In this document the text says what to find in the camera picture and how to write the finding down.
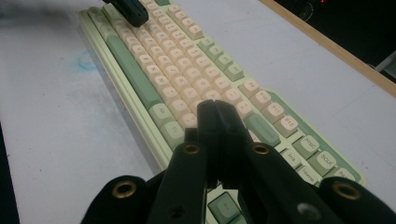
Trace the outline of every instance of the space bar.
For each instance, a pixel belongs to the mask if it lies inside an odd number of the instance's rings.
[[[106,43],[144,107],[149,110],[153,105],[161,103],[163,100],[160,95],[155,91],[122,40],[118,36],[109,36]]]

